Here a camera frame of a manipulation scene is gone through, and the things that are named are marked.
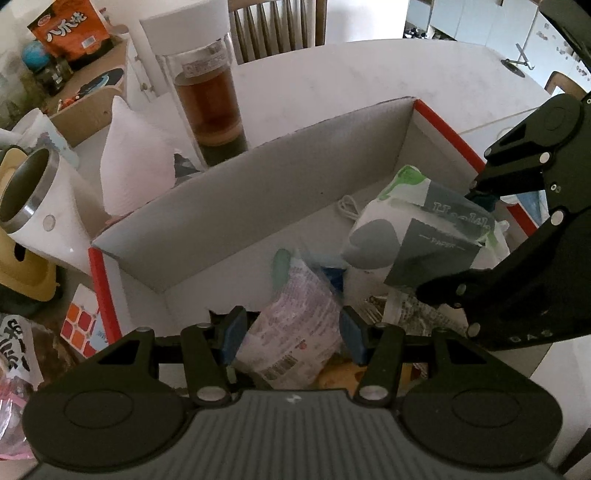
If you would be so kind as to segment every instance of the pink plastic bag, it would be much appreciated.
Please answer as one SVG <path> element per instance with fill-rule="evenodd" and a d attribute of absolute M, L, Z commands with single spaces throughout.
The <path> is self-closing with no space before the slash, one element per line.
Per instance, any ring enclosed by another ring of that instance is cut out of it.
<path fill-rule="evenodd" d="M 22 431 L 22 412 L 31 386 L 20 378 L 0 380 L 0 459 L 23 460 L 34 458 Z"/>

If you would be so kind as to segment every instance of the chair backrest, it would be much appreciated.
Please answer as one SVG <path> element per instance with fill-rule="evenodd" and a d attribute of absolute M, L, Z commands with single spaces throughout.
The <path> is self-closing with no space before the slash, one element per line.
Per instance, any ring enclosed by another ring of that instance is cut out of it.
<path fill-rule="evenodd" d="M 299 46 L 304 48 L 310 47 L 310 38 L 308 35 L 309 17 L 306 12 L 306 4 L 309 1 L 228 0 L 230 20 L 235 27 L 234 33 L 238 39 L 242 61 L 246 63 L 247 61 L 258 60 L 275 53 L 293 51 Z M 314 4 L 315 17 L 313 45 L 324 45 L 324 39 L 326 37 L 327 0 L 311 1 Z M 255 15 L 253 15 L 251 7 L 255 7 Z M 294 14 L 294 7 L 300 13 L 299 28 L 297 14 Z M 267 12 L 269 13 L 270 23 L 267 21 Z M 244 23 L 248 26 L 248 37 L 245 35 Z"/>
<path fill-rule="evenodd" d="M 564 93 L 572 95 L 577 100 L 582 100 L 587 95 L 587 92 L 577 82 L 567 77 L 564 73 L 552 72 L 546 83 L 545 90 L 552 95 L 556 87 L 559 87 Z"/>

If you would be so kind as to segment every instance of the blue ball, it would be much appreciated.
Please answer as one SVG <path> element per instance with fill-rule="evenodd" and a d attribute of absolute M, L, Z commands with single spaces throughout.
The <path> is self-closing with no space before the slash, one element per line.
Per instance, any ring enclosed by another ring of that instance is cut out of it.
<path fill-rule="evenodd" d="M 51 56 L 39 40 L 33 40 L 22 50 L 22 60 L 29 70 L 36 72 L 49 63 Z"/>

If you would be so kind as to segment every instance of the white string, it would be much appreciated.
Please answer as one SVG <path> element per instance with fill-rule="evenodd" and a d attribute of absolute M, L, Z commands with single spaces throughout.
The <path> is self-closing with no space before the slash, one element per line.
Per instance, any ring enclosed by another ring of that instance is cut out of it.
<path fill-rule="evenodd" d="M 357 207 L 357 203 L 355 203 L 355 200 L 351 195 L 345 195 L 343 198 L 341 198 L 336 203 L 336 207 L 339 213 L 344 217 L 355 221 L 357 221 L 359 218 L 359 208 Z"/>

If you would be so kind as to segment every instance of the wooden chair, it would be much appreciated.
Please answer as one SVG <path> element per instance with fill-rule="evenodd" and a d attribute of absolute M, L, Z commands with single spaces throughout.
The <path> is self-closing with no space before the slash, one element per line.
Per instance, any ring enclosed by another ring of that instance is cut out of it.
<path fill-rule="evenodd" d="M 572 95 L 577 100 L 582 100 L 587 95 L 587 92 L 577 82 L 567 77 L 564 73 L 552 72 L 546 83 L 545 90 L 552 95 L 556 87 L 559 87 L 564 93 Z"/>
<path fill-rule="evenodd" d="M 310 39 L 308 37 L 308 16 L 306 14 L 306 0 L 299 0 L 300 10 L 300 31 L 301 38 L 296 33 L 297 29 L 297 18 L 294 15 L 292 2 L 298 0 L 281 0 L 282 7 L 284 7 L 284 15 L 280 15 L 280 9 L 278 7 L 277 0 L 228 0 L 228 9 L 230 12 L 230 18 L 233 18 L 235 25 L 235 34 L 238 38 L 238 45 L 242 60 L 244 63 L 251 60 L 258 60 L 261 57 L 270 56 L 275 53 L 283 53 L 285 51 L 296 50 L 298 43 L 304 48 L 308 48 L 310 45 Z M 326 5 L 327 0 L 313 0 L 315 3 L 315 32 L 314 32 L 314 45 L 324 45 L 324 39 L 326 37 Z M 270 4 L 270 20 L 272 25 L 272 31 L 270 30 L 270 24 L 267 21 L 267 14 L 263 4 Z M 251 11 L 251 7 L 256 6 L 256 20 Z M 245 19 L 248 25 L 249 38 L 246 37 L 242 21 Z M 287 21 L 287 44 L 284 42 L 285 29 L 282 28 L 284 21 Z M 263 53 L 261 54 L 261 47 L 259 43 L 259 33 L 257 32 L 257 26 L 262 34 L 263 40 Z"/>

